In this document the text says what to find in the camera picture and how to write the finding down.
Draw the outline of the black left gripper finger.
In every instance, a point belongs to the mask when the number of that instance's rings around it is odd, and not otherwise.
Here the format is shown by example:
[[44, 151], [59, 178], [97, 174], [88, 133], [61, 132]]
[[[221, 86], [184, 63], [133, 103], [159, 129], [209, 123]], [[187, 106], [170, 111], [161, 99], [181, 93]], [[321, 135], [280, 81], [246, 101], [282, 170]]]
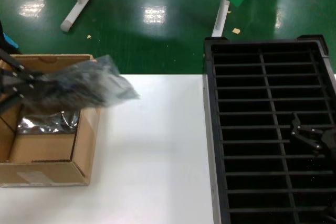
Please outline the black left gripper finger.
[[26, 96], [41, 89], [42, 82], [22, 82], [13, 85], [1, 84], [1, 114], [21, 103]]
[[19, 80], [32, 81], [36, 77], [42, 76], [42, 72], [31, 71], [24, 67], [18, 60], [9, 55], [6, 51], [1, 49], [1, 60], [7, 63], [14, 71], [1, 69], [1, 77], [17, 78]]

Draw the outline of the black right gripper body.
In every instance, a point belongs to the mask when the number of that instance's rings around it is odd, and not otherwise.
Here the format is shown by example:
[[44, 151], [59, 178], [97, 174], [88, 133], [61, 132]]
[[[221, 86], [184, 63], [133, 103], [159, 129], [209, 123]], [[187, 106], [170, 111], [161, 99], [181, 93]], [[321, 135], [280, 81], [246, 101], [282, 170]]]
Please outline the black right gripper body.
[[335, 129], [325, 131], [322, 134], [321, 142], [323, 153], [335, 152]]

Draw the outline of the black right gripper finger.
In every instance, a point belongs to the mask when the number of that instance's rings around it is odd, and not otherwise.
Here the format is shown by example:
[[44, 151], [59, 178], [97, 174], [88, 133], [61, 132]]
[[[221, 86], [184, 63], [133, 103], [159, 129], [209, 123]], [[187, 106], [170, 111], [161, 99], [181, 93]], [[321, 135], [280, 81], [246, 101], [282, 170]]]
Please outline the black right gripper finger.
[[324, 131], [308, 126], [303, 126], [296, 113], [292, 114], [290, 142], [310, 149], [315, 154], [325, 152], [322, 142]]

